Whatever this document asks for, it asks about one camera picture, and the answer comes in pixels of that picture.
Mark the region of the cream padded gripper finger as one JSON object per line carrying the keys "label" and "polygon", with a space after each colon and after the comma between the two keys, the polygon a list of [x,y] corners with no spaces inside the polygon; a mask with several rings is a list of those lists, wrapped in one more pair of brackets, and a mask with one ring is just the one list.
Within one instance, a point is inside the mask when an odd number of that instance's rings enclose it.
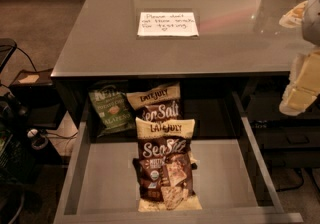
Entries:
{"label": "cream padded gripper finger", "polygon": [[320,51],[299,54],[292,62],[289,84],[279,111],[288,116],[304,113],[320,95]]}

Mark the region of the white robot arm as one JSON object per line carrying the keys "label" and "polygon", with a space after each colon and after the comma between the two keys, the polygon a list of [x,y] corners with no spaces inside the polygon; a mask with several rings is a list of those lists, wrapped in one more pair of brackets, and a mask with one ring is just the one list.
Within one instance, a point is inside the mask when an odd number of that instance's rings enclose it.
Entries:
{"label": "white robot arm", "polygon": [[282,16],[279,24],[287,28],[300,27],[303,39],[315,46],[309,54],[298,54],[293,60],[289,84],[279,105],[282,114],[297,116],[320,95],[320,0],[298,4]]}

